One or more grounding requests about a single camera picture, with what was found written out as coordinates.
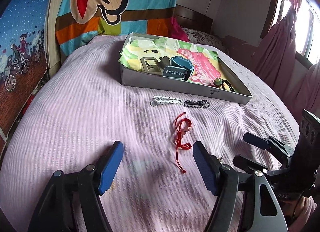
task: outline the floral pillow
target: floral pillow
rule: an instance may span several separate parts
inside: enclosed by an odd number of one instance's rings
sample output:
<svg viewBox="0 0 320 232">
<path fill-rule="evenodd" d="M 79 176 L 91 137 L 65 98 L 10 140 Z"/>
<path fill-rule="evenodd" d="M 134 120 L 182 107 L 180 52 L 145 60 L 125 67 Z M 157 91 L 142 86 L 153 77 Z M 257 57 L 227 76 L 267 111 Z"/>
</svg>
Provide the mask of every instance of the floral pillow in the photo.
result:
<svg viewBox="0 0 320 232">
<path fill-rule="evenodd" d="M 228 49 L 218 37 L 185 27 L 182 27 L 182 29 L 188 35 L 189 42 L 199 45 L 210 45 L 229 55 Z"/>
</svg>

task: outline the brown stripe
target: brown stripe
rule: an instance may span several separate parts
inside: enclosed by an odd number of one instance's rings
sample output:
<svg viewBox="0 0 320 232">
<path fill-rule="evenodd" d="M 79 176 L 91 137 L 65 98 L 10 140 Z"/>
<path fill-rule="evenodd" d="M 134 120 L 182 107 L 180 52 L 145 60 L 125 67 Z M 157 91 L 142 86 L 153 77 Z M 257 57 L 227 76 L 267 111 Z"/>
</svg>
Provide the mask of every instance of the brown stripe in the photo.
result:
<svg viewBox="0 0 320 232">
<path fill-rule="evenodd" d="M 165 9 L 126 10 L 121 14 L 121 21 L 138 21 L 173 17 L 174 7 Z"/>
<path fill-rule="evenodd" d="M 100 9 L 97 9 L 96 13 L 93 15 L 93 17 L 102 17 L 101 15 L 101 10 Z M 76 20 L 73 18 L 72 14 L 71 13 L 67 13 L 67 14 L 64 14 L 64 15 L 61 15 L 61 16 L 58 16 L 57 17 L 57 20 L 56 20 L 56 29 L 55 31 L 59 31 L 69 25 L 72 25 L 72 24 L 76 24 Z"/>
<path fill-rule="evenodd" d="M 126 10 L 121 14 L 121 21 L 138 21 L 157 18 L 170 18 L 173 16 L 174 7 L 165 9 L 147 9 L 147 10 Z M 102 17 L 101 10 L 98 9 L 93 17 Z M 69 25 L 75 24 L 76 21 L 71 13 L 58 16 L 56 20 L 56 31 L 59 31 Z"/>
</svg>

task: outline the pink bedspread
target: pink bedspread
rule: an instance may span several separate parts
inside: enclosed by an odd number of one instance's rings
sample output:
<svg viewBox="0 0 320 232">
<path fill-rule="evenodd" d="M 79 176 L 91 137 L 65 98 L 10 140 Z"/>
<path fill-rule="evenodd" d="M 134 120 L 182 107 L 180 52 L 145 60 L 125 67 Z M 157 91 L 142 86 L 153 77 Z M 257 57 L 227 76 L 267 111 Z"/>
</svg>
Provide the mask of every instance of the pink bedspread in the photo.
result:
<svg viewBox="0 0 320 232">
<path fill-rule="evenodd" d="M 208 109 L 150 106 L 154 95 L 183 101 L 208 98 L 120 85 L 118 59 L 124 39 L 103 39 L 74 51 L 19 124 L 0 171 L 0 207 L 17 232 L 27 231 L 55 170 L 79 171 L 115 140 L 123 142 L 125 153 L 111 189 L 101 197 L 113 231 L 203 231 L 215 197 L 204 185 L 192 150 L 179 152 L 187 173 L 181 174 L 176 166 L 172 123 L 183 111 L 192 121 L 183 143 L 200 140 L 209 153 L 225 153 L 224 163 L 231 166 L 233 157 L 243 154 L 271 169 L 279 167 L 269 153 L 243 142 L 245 132 L 273 135 L 295 146 L 298 125 L 280 99 L 213 47 L 252 93 L 247 105 L 209 99 Z M 240 196 L 231 231 L 236 231 L 241 200 Z M 81 218 L 79 227 L 85 231 Z"/>
</svg>

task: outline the pink sleeve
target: pink sleeve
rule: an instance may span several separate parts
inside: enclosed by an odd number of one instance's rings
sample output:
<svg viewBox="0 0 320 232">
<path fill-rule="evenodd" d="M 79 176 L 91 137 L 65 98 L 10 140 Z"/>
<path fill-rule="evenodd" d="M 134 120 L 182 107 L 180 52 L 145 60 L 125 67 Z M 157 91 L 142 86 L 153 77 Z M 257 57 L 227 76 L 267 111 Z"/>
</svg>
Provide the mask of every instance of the pink sleeve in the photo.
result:
<svg viewBox="0 0 320 232">
<path fill-rule="evenodd" d="M 317 204 L 313 201 L 312 197 L 306 198 L 305 206 L 297 220 L 289 227 L 289 232 L 299 232 L 304 227 L 305 223 L 307 223 L 316 207 Z"/>
<path fill-rule="evenodd" d="M 170 38 L 189 42 L 189 38 L 187 34 L 182 30 L 181 26 L 179 26 L 175 17 L 171 18 L 171 24 L 172 24 L 172 29 L 171 29 Z"/>
</svg>

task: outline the blue stripe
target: blue stripe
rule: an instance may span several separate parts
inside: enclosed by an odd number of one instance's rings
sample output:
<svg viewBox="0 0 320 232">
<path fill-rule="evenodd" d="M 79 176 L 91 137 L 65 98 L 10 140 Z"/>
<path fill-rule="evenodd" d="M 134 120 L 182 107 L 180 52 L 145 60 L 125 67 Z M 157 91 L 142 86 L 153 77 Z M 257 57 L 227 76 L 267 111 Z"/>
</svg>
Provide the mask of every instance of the blue stripe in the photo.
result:
<svg viewBox="0 0 320 232">
<path fill-rule="evenodd" d="M 71 12 L 71 9 L 70 9 L 70 0 L 62 0 L 61 1 L 61 5 L 60 5 L 60 9 L 59 9 L 59 12 L 58 12 L 58 15 L 57 16 L 61 16 L 61 15 L 64 15 L 64 14 L 68 14 Z"/>
<path fill-rule="evenodd" d="M 164 9 L 176 6 L 177 0 L 129 0 L 126 10 Z"/>
<path fill-rule="evenodd" d="M 147 20 L 139 20 L 139 21 L 127 21 L 121 22 L 121 34 L 127 35 L 130 33 L 147 33 Z"/>
<path fill-rule="evenodd" d="M 98 31 L 91 31 L 81 34 L 78 37 L 70 39 L 69 41 L 66 41 L 65 43 L 61 44 L 61 50 L 63 51 L 65 56 L 69 56 L 74 50 L 88 44 L 88 42 L 90 42 L 90 40 L 97 35 Z"/>
</svg>

